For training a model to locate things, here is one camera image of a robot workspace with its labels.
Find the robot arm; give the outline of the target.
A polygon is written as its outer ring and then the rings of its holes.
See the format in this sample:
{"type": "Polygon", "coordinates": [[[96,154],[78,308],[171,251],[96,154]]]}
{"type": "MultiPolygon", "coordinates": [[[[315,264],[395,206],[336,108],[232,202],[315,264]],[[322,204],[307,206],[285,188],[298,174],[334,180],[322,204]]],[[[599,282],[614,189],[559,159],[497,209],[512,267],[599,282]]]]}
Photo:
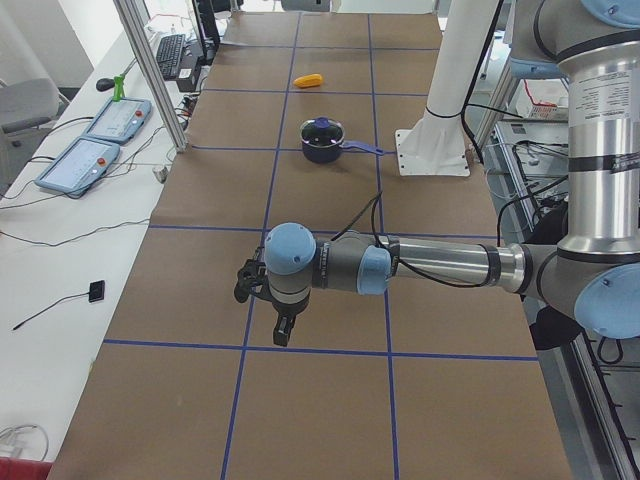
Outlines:
{"type": "Polygon", "coordinates": [[[612,339],[639,333],[639,5],[519,1],[512,67],[566,77],[568,224],[552,245],[468,245],[344,229],[317,239],[274,227],[239,270],[235,299],[273,305],[286,345],[315,288],[384,293],[395,276],[474,289],[498,286],[544,301],[612,339]]]}

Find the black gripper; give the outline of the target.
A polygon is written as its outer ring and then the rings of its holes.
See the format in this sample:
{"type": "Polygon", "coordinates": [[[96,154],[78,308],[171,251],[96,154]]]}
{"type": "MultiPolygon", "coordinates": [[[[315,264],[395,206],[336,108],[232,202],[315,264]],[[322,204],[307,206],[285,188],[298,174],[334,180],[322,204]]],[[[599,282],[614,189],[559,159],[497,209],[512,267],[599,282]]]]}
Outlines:
{"type": "Polygon", "coordinates": [[[245,303],[250,296],[269,302],[278,312],[272,339],[276,346],[287,347],[299,311],[293,305],[277,300],[271,293],[266,264],[261,260],[263,248],[258,246],[251,258],[237,272],[234,298],[245,303]]]}

